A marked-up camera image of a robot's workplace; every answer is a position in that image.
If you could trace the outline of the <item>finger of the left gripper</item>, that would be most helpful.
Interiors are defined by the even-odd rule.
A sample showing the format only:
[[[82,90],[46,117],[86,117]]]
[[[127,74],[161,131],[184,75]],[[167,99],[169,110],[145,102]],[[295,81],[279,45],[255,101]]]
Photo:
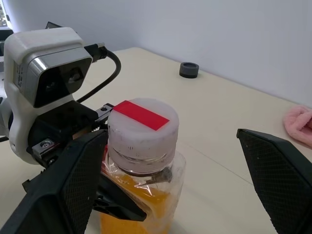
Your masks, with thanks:
[[[93,210],[128,221],[144,221],[147,214],[112,180],[101,175]]]

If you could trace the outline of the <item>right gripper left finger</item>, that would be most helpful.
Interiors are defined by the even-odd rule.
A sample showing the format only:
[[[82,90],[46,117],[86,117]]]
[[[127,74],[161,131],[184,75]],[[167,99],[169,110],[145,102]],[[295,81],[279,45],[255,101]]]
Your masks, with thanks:
[[[100,176],[107,131],[71,141],[33,180],[0,234],[84,234]]]

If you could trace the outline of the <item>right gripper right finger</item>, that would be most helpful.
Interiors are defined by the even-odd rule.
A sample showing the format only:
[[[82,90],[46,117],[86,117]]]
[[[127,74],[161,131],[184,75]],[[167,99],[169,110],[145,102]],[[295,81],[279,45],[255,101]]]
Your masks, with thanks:
[[[254,189],[278,234],[312,234],[312,163],[289,141],[238,129]]]

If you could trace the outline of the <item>orange juice bottle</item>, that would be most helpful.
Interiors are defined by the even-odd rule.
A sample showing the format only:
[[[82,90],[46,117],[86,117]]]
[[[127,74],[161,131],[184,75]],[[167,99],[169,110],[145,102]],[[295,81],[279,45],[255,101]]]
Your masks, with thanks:
[[[108,214],[100,216],[101,234],[169,234],[182,191],[186,159],[172,148],[173,158],[152,174],[121,170],[104,151],[102,173],[116,183],[145,213],[140,221],[122,220]]]

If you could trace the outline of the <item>pink fluffy towel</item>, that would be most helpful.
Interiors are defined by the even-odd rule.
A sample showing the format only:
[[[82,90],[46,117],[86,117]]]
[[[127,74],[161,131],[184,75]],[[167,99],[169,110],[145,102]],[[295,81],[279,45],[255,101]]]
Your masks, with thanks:
[[[292,107],[285,114],[283,124],[290,137],[312,148],[312,109]]]

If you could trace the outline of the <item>white cap with red tape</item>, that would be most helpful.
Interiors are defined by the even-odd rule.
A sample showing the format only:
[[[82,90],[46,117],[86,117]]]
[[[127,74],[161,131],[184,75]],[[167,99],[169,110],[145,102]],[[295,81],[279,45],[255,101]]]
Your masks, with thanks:
[[[172,162],[179,117],[170,105],[151,98],[125,100],[113,108],[107,124],[108,155],[119,168],[151,174]]]

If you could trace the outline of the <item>black round cylinder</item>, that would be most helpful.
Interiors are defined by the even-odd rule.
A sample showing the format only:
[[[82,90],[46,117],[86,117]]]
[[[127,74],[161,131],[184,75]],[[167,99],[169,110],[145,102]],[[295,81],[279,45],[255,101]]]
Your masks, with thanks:
[[[184,78],[197,78],[199,65],[192,62],[183,62],[180,64],[179,75]]]

